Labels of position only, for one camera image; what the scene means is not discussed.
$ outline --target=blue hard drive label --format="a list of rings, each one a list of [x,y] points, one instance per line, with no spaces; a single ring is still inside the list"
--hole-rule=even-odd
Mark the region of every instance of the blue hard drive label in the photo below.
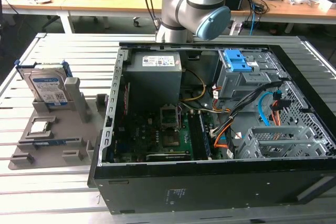
[[[59,88],[57,78],[35,78],[33,82],[36,91],[48,105],[60,106],[68,103],[63,90]]]

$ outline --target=label sticker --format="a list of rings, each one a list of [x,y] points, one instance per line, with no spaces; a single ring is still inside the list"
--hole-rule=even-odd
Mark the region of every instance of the label sticker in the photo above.
[[[213,96],[214,96],[214,99],[218,99],[218,91],[217,90],[215,90],[213,92]]]
[[[253,61],[253,62],[247,62],[246,63],[248,66],[258,66],[258,63]]]
[[[232,151],[230,151],[229,149],[227,149],[227,152],[226,152],[227,156],[231,159],[233,159],[233,153]]]
[[[58,88],[57,78],[35,78],[33,82],[37,92],[48,105],[60,106],[68,103],[63,90]]]
[[[174,56],[144,56],[143,67],[174,67]]]
[[[235,139],[240,139],[242,138],[242,133],[241,132],[237,132],[235,135]]]
[[[186,189],[169,189],[166,191],[164,201],[166,205],[174,205],[185,195]]]

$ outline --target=wooden desk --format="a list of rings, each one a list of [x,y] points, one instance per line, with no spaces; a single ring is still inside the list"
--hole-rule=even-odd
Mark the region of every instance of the wooden desk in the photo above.
[[[43,5],[29,4],[26,0],[10,0],[20,14],[58,15],[66,33],[73,33],[71,16],[102,16],[102,17],[149,17],[144,0],[51,0]],[[286,0],[266,1],[269,12],[262,16],[262,22],[336,24],[336,10],[324,13],[318,5],[312,3],[290,5]],[[161,17],[162,0],[153,0],[157,17]],[[4,4],[5,13],[14,13]],[[241,23],[249,16],[248,2],[243,1],[239,11],[232,11],[234,25],[231,34],[236,34]]]

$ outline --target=black computer case side panel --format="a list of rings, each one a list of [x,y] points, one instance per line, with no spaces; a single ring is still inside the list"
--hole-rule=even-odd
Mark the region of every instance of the black computer case side panel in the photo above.
[[[296,205],[335,186],[335,165],[336,160],[125,165],[97,167],[95,182],[111,214]]]

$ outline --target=motherboard chip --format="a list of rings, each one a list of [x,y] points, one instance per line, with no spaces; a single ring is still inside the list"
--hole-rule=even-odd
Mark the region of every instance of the motherboard chip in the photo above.
[[[180,145],[180,138],[179,133],[174,131],[173,129],[167,129],[163,132],[163,147],[172,147],[172,146],[179,146]]]

